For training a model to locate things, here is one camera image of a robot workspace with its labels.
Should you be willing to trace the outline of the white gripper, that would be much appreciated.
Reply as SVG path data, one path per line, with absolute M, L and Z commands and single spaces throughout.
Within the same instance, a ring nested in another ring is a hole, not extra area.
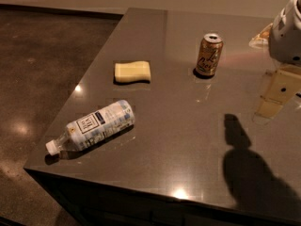
M 301 65 L 301 0 L 290 0 L 277 15 L 249 42 L 261 49 L 269 44 L 270 57 L 280 63 Z M 301 90 L 301 68 L 280 67 L 271 73 L 261 96 L 256 116 L 272 119 Z

